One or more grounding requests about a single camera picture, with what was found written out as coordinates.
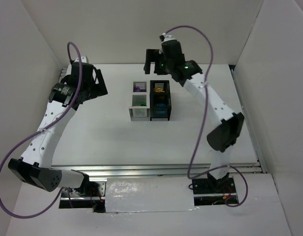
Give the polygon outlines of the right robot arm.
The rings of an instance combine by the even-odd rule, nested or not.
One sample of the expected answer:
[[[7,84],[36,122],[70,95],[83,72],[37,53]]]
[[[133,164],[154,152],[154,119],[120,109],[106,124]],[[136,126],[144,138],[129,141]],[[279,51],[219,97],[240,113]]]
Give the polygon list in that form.
[[[174,81],[186,89],[204,107],[204,119],[213,125],[207,134],[207,142],[212,149],[212,161],[206,176],[210,187],[217,190],[225,186],[229,178],[230,155],[244,123],[244,115],[234,112],[207,82],[207,72],[203,72],[194,60],[186,60],[178,40],[167,37],[160,49],[147,49],[144,72],[170,75]]]

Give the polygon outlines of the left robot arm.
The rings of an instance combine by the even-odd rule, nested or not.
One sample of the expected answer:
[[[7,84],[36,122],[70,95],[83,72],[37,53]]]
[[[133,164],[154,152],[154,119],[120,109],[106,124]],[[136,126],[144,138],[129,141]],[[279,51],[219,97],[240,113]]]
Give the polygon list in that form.
[[[19,159],[10,159],[8,168],[22,182],[48,192],[58,187],[76,189],[80,195],[90,192],[96,184],[80,171],[53,169],[57,144],[70,119],[85,101],[108,93],[101,70],[94,65],[74,62],[71,73],[52,87],[38,135]]]

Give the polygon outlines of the teal rounded lego brick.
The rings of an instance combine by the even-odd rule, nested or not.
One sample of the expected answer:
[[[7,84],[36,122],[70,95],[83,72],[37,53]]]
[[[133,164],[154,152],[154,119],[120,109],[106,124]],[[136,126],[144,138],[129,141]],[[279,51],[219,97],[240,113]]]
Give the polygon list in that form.
[[[155,104],[155,107],[157,107],[157,108],[165,108],[166,104],[164,104],[164,103],[158,103],[158,104]]]

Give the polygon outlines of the teal small lego brick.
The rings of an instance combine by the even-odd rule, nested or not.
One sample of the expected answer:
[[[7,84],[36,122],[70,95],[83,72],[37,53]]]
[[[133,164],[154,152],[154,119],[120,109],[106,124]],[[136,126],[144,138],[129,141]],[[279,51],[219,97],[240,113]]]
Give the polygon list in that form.
[[[166,110],[156,110],[154,111],[154,117],[166,117],[167,111]]]

